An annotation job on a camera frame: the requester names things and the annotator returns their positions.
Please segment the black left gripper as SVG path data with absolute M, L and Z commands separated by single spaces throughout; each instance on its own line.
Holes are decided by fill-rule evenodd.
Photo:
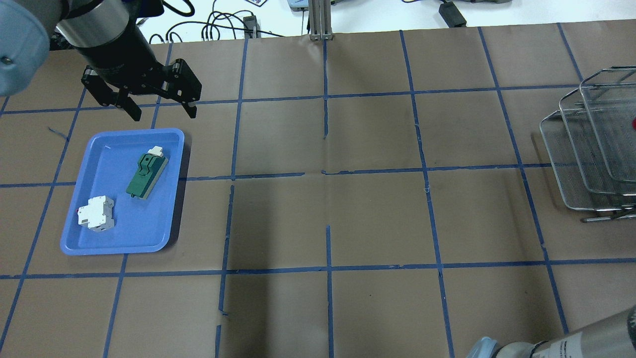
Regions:
M 202 84 L 184 59 L 164 65 L 129 22 L 114 38 L 95 47 L 71 44 L 86 59 L 81 83 L 102 106 L 113 105 L 139 122 L 142 111 L 130 95 L 158 95 L 181 103 L 189 118 L 197 118 Z

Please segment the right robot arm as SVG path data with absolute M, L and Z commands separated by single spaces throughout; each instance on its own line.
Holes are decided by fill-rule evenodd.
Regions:
M 636 308 L 620 311 L 606 319 L 537 344 L 500 344 L 484 336 L 469 358 L 634 358 L 636 356 Z

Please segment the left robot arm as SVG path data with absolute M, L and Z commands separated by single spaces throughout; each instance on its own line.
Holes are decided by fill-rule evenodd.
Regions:
M 125 111 L 134 121 L 142 111 L 135 95 L 157 95 L 179 102 L 197 116 L 202 84 L 184 59 L 162 64 L 137 26 L 166 9 L 183 17 L 165 0 L 3 0 L 0 9 L 1 95 L 25 90 L 59 32 L 86 59 L 81 83 L 102 106 Z

